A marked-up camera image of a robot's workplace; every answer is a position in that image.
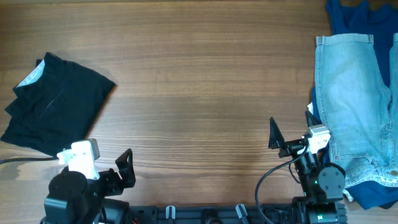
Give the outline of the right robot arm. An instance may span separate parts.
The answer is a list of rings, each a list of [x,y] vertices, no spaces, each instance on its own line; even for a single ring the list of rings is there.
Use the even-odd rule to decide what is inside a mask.
[[[272,223],[346,223],[345,206],[340,204],[345,171],[334,163],[322,164],[317,155],[328,145],[330,131],[310,112],[305,116],[308,129],[293,141],[286,141],[275,119],[270,119],[269,148],[278,149],[280,158],[292,158],[288,166],[294,166],[303,196],[287,205],[263,205],[263,212]]]

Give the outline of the black garment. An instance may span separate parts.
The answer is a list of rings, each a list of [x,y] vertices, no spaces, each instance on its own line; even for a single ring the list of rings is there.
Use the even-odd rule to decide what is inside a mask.
[[[1,141],[55,157],[85,138],[114,87],[98,72],[47,52],[13,88]]]

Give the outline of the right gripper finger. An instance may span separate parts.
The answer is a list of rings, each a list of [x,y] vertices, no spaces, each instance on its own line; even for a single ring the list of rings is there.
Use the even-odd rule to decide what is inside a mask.
[[[306,118],[308,127],[316,126],[316,125],[320,124],[320,121],[317,120],[316,117],[314,117],[314,115],[309,110],[307,110],[305,112],[305,118]]]
[[[284,137],[273,117],[270,118],[269,148],[279,149],[284,146]]]

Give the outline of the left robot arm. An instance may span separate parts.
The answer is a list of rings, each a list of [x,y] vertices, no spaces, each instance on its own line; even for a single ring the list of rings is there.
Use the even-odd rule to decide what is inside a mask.
[[[49,194],[44,201],[45,216],[40,223],[137,223],[128,202],[109,198],[121,195],[124,189],[136,183],[132,150],[127,149],[115,163],[119,171],[102,171],[98,180],[64,168],[49,183]]]

